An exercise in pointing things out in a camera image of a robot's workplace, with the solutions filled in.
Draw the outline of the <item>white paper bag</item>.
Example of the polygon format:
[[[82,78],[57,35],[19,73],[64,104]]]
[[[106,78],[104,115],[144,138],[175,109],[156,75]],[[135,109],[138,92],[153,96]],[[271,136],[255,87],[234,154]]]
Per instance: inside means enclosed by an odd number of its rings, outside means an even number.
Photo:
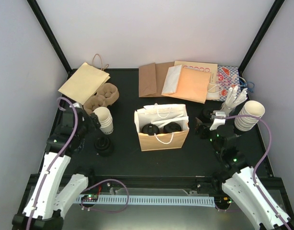
[[[181,70],[182,65],[172,66],[168,68],[168,72],[161,92],[162,96],[176,93]]]

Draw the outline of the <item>stack of white paper cups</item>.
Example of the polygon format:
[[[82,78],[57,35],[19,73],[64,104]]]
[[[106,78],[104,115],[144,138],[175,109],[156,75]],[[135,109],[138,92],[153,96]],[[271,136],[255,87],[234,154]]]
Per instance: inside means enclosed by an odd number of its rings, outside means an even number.
[[[113,132],[113,118],[110,110],[106,107],[98,107],[93,113],[98,117],[100,130],[106,135],[111,134]]]

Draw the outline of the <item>black frame post left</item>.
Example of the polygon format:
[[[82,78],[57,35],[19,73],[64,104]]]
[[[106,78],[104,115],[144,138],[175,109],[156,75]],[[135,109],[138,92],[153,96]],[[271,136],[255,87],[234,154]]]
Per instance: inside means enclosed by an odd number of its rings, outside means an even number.
[[[39,24],[41,25],[45,35],[47,36],[51,46],[53,47],[56,55],[58,56],[61,64],[63,65],[65,71],[67,74],[69,74],[72,71],[72,68],[67,61],[66,56],[64,55],[64,52],[62,51],[49,23],[47,22],[38,2],[36,0],[27,0],[31,10],[33,11],[35,17],[37,18]]]

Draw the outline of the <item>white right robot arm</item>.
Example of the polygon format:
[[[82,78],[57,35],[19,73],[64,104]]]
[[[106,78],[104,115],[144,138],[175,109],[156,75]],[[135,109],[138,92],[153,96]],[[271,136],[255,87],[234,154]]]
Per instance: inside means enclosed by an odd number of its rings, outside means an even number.
[[[215,192],[232,198],[256,230],[294,230],[294,218],[275,202],[238,150],[232,125],[213,129],[211,124],[196,119],[195,132],[201,139],[210,141],[221,163],[221,171],[211,181]]]

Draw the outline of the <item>blue checkered paper bag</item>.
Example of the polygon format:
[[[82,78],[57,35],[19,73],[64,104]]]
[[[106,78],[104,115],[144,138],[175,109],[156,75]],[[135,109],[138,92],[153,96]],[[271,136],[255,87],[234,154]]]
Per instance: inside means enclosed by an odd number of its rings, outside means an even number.
[[[239,75],[238,67],[218,66],[217,77],[218,81],[216,83],[219,84],[219,99],[216,99],[216,101],[225,101],[230,87],[238,86],[237,95],[244,88],[247,88],[248,92],[253,92],[255,87],[254,83],[245,80]]]

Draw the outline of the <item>orange paper bag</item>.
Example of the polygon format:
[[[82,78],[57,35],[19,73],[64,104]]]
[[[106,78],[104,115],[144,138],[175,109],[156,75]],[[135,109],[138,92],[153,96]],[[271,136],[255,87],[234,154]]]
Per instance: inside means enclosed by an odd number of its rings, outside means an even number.
[[[209,72],[182,67],[176,93],[165,96],[203,104],[206,101],[210,78]]]
[[[180,149],[189,134],[188,120],[176,121],[181,127],[181,132],[163,133],[163,125],[156,125],[159,134],[149,136],[141,133],[142,127],[154,121],[166,120],[187,116],[185,104],[154,104],[145,105],[134,112],[134,123],[138,133],[140,148],[142,151]]]

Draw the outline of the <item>stack of pulp cup carriers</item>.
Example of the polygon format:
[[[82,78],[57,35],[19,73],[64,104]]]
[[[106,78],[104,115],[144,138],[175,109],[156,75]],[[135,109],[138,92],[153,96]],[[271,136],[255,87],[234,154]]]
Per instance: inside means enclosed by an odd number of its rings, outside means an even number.
[[[91,96],[83,105],[85,112],[91,115],[99,107],[108,107],[113,105],[119,98],[118,88],[111,84],[105,83]]]

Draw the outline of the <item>stack of black cup lids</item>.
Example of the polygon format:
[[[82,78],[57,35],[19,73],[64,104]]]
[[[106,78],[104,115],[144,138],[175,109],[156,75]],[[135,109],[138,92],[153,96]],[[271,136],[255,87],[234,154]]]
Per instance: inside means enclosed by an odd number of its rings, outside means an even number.
[[[211,120],[213,111],[214,111],[213,108],[204,108],[201,111],[201,118],[204,123],[207,123]]]

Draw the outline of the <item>beige bag with red circles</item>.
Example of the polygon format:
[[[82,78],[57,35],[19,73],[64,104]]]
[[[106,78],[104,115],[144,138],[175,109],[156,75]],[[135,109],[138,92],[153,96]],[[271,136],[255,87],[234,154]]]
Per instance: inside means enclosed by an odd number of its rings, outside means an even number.
[[[175,61],[174,65],[182,65],[184,68],[195,69],[203,72],[217,73],[218,65],[214,63]]]

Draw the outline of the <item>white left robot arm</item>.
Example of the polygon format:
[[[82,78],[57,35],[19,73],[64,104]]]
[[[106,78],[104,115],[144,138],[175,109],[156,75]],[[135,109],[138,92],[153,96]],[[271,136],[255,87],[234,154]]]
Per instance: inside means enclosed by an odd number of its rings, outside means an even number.
[[[60,230],[66,213],[78,195],[97,184],[93,169],[78,167],[70,181],[58,191],[72,155],[80,152],[85,136],[100,128],[97,115],[81,108],[66,109],[61,123],[47,139],[43,167],[33,194],[21,214],[13,217],[17,230]]]

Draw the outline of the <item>black frame post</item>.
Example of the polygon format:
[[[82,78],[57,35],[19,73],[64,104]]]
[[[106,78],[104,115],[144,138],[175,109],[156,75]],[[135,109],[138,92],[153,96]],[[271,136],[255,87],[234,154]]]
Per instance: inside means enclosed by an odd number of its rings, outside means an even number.
[[[72,71],[72,68],[67,61],[66,56],[64,55],[64,52],[62,51],[49,23],[47,22],[38,2],[36,0],[27,0],[31,10],[33,11],[35,17],[37,18],[39,24],[41,25],[45,35],[47,36],[51,46],[53,47],[56,55],[58,56],[61,64],[63,65],[65,71],[67,74],[69,74]]]
[[[238,67],[239,75],[243,75],[247,65],[249,64],[251,58],[253,57],[255,51],[257,50],[258,46],[260,45],[261,41],[263,40],[264,36],[266,35],[269,27],[271,26],[273,20],[275,19],[277,13],[281,9],[282,5],[284,4],[285,0],[275,0],[267,13],[263,23],[261,24],[257,34],[255,35],[249,49],[247,50],[240,66]]]

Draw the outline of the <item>black frame post right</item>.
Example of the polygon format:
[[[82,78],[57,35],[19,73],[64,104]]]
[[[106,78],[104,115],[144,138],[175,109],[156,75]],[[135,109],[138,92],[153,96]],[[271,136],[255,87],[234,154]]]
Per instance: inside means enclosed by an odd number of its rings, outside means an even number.
[[[277,13],[281,9],[282,5],[284,4],[285,0],[275,0],[267,13],[263,23],[261,24],[257,34],[255,35],[249,49],[247,50],[240,66],[238,67],[239,75],[243,75],[247,65],[249,64],[251,58],[253,57],[255,51],[257,50],[258,46],[260,45],[261,41],[263,40],[264,36],[266,35],[269,27],[271,26],[273,20],[275,19]]]

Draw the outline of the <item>brown kraft paper bag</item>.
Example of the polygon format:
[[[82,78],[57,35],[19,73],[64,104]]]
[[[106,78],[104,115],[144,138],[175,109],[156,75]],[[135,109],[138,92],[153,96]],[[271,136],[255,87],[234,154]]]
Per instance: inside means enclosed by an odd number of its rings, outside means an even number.
[[[162,97],[161,92],[165,78],[174,62],[151,63],[139,67],[139,90],[138,95],[142,97]]]

